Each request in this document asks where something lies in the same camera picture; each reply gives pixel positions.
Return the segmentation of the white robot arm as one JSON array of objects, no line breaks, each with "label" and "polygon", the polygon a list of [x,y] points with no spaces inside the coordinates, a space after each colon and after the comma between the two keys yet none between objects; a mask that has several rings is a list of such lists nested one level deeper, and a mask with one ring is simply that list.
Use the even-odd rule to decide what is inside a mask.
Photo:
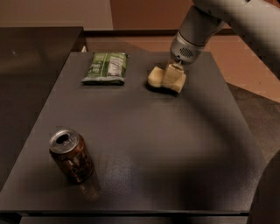
[{"label": "white robot arm", "polygon": [[171,59],[191,65],[224,25],[280,80],[280,9],[264,0],[192,0],[171,47]]}]

